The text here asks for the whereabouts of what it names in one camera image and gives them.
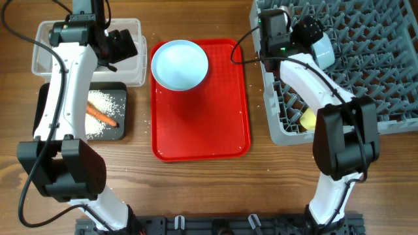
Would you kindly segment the light blue bowl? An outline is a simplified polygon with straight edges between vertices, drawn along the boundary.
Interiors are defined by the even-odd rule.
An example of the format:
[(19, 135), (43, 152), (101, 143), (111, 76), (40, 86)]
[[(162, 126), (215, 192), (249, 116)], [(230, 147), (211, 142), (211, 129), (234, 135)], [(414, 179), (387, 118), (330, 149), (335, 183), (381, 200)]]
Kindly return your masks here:
[(311, 45), (313, 58), (321, 70), (329, 68), (335, 63), (335, 54), (329, 36), (323, 32), (323, 36)]

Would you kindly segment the orange carrot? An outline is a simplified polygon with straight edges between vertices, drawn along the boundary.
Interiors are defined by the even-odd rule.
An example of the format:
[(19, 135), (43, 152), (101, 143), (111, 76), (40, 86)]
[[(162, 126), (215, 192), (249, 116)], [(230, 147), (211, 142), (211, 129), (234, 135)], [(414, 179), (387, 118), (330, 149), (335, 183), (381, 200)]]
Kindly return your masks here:
[(100, 110), (98, 110), (94, 105), (92, 105), (90, 102), (87, 104), (86, 113), (99, 121), (102, 121), (106, 123), (107, 125), (111, 127), (118, 127), (118, 122), (113, 120), (110, 116), (102, 113)]

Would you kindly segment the large light blue plate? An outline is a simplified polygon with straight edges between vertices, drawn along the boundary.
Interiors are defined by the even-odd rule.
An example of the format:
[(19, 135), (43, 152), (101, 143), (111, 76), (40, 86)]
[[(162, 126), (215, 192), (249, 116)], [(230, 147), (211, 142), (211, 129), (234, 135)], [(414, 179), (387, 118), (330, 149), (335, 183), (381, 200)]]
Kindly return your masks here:
[(208, 56), (196, 43), (172, 40), (154, 53), (151, 71), (155, 81), (171, 91), (187, 91), (197, 87), (209, 69)]

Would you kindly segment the white rice pile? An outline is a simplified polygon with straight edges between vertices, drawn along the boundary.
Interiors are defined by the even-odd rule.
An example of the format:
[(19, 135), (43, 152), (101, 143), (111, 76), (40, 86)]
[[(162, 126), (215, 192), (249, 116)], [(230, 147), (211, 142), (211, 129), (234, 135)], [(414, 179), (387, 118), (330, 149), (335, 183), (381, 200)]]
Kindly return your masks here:
[(125, 135), (127, 93), (123, 90), (90, 90), (88, 102), (118, 122), (118, 127), (86, 114), (85, 130), (88, 140), (120, 140)]

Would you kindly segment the yellow plastic cup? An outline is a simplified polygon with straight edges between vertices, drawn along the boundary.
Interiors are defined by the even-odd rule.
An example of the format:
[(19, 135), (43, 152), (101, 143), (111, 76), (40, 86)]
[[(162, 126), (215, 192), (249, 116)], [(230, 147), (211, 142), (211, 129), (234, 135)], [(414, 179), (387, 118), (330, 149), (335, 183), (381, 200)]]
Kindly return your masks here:
[(308, 131), (315, 130), (316, 115), (311, 108), (308, 108), (300, 117), (300, 124)]

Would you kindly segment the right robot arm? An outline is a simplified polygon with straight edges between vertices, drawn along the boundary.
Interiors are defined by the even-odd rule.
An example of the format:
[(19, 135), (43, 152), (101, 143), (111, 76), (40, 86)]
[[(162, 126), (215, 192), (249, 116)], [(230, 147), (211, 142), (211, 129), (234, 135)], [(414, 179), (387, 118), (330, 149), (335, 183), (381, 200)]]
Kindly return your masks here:
[(342, 226), (353, 186), (366, 181), (368, 167), (379, 157), (376, 106), (325, 74), (335, 55), (319, 20), (305, 16), (293, 23), (286, 10), (276, 9), (259, 13), (258, 24), (266, 71), (294, 89), (316, 118), (313, 157), (320, 177), (304, 228), (331, 232)]

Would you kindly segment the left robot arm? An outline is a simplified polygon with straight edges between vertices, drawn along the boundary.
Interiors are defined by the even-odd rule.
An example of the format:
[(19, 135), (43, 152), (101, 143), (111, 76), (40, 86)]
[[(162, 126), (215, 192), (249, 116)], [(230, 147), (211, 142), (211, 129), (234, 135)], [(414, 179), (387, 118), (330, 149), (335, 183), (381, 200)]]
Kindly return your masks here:
[(107, 1), (75, 1), (72, 12), (49, 33), (52, 77), (42, 116), (17, 157), (39, 193), (80, 209), (98, 232), (142, 234), (132, 209), (106, 186), (103, 158), (88, 146), (85, 118), (91, 79), (97, 67), (137, 54), (128, 31), (109, 31)]

